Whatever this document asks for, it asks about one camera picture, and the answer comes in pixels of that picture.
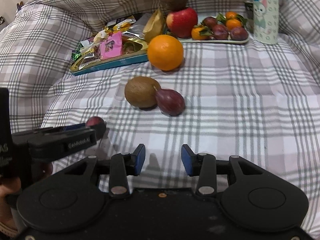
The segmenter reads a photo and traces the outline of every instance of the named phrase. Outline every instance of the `pink package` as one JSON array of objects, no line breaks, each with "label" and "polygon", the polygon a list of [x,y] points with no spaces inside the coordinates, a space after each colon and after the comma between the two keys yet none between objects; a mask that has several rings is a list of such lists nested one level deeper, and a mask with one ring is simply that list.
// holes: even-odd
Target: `pink package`
[{"label": "pink package", "polygon": [[122,36],[117,32],[100,43],[100,60],[117,57],[122,54]]}]

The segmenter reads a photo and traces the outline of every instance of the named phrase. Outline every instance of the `bracelet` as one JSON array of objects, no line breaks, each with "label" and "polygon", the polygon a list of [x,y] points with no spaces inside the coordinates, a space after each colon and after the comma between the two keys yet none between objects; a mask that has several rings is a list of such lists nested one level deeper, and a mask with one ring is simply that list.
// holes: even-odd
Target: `bracelet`
[{"label": "bracelet", "polygon": [[5,224],[0,222],[0,232],[4,233],[8,237],[15,237],[18,234],[17,230],[7,227]]}]

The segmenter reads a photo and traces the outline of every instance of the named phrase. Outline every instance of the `silver bolt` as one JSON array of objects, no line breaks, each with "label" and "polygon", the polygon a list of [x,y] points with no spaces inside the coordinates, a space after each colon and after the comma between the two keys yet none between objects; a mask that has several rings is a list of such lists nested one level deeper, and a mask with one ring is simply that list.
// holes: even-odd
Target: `silver bolt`
[{"label": "silver bolt", "polygon": [[210,186],[202,186],[198,189],[198,191],[202,194],[202,195],[209,195],[212,194],[214,192],[214,188],[210,187]]},{"label": "silver bolt", "polygon": [[127,189],[123,186],[114,186],[111,188],[111,192],[115,195],[121,195],[127,192]]}]

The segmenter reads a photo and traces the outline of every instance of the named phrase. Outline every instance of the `fruit tray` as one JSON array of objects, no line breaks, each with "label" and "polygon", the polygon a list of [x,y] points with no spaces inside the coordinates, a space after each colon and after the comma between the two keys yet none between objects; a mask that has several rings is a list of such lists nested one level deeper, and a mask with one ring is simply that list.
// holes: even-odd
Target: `fruit tray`
[{"label": "fruit tray", "polygon": [[[198,22],[202,22],[205,18],[212,16],[212,15],[208,15],[208,13],[206,14],[198,14]],[[248,38],[246,40],[243,41],[233,41],[230,38],[230,35],[228,37],[228,40],[193,40],[192,38],[189,39],[182,39],[182,38],[178,38],[178,40],[181,43],[228,43],[228,44],[245,44],[249,41],[250,39],[250,35],[248,36]]]}]

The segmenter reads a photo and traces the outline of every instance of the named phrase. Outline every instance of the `plaid fabric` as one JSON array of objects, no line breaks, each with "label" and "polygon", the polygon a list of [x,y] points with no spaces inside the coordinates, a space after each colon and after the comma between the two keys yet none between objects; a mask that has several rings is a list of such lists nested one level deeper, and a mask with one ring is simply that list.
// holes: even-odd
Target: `plaid fabric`
[{"label": "plaid fabric", "polygon": [[[100,158],[132,152],[144,143],[142,174],[134,187],[189,187],[180,148],[219,159],[237,154],[300,187],[310,207],[302,227],[320,236],[320,3],[280,0],[279,43],[245,46],[184,44],[185,64],[163,73],[150,63],[77,77],[68,72],[71,50],[105,21],[152,12],[158,0],[30,0],[0,33],[0,81],[11,93],[12,130],[70,125],[93,115],[110,132],[100,144],[55,163],[62,169],[94,151]],[[244,0],[189,0],[198,12],[243,12]],[[144,112],[124,98],[137,75],[179,91],[187,109],[167,117]],[[220,177],[220,189],[226,187]],[[100,183],[107,190],[108,178]]]}]

